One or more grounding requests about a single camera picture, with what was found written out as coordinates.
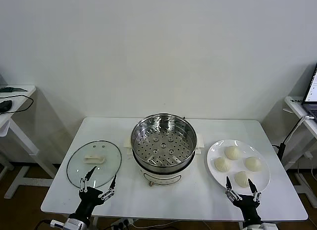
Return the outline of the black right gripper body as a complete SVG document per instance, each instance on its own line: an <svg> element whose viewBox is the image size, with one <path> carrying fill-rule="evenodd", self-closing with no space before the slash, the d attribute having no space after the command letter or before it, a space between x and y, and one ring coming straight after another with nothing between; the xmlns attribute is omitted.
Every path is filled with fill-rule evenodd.
<svg viewBox="0 0 317 230"><path fill-rule="evenodd" d="M257 213L260 203L254 201L252 195L240 195L240 197L241 199L233 200L233 205L241 210L244 223L262 223L261 217Z"/></svg>

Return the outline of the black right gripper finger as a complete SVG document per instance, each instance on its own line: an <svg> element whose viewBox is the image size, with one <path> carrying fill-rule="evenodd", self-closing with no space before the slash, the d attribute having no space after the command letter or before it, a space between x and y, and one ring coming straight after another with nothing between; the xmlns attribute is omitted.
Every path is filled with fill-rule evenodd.
<svg viewBox="0 0 317 230"><path fill-rule="evenodd" d="M250 190L253 194L254 201L259 201L260 196L261 196L261 192L258 192L255 184L251 181L251 179L248 179L248 183L249 183Z"/></svg>
<svg viewBox="0 0 317 230"><path fill-rule="evenodd" d="M226 176L225 186L226 186L225 194L231 202L234 202L235 200L236 201L242 200L242 197L233 190L232 185L231 185L231 181L230 181L228 176Z"/></svg>

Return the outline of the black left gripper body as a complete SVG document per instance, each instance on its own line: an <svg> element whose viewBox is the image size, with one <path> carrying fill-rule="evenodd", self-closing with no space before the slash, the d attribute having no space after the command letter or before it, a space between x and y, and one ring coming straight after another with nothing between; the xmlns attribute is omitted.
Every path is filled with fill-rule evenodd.
<svg viewBox="0 0 317 230"><path fill-rule="evenodd" d="M92 187L87 187L87 192L79 192L81 202L78 206L78 213L84 217L90 217L96 206L104 204L100 195L103 195L103 192Z"/></svg>

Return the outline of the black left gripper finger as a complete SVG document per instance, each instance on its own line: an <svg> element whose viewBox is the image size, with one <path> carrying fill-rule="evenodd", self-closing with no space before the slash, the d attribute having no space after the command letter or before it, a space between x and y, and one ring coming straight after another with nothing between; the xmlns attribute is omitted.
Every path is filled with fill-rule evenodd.
<svg viewBox="0 0 317 230"><path fill-rule="evenodd" d="M85 177L80 179L80 192L87 192L88 186L87 183L90 180L91 176L93 175L94 170L97 168L97 166L94 166L86 175Z"/></svg>
<svg viewBox="0 0 317 230"><path fill-rule="evenodd" d="M108 200L109 198L111 198L112 196L114 196L115 193L115 184L116 184L116 177L117 175L115 175L113 177L113 180L108 188L108 191L105 193L102 193L101 195L99 195L99 198L101 200Z"/></svg>

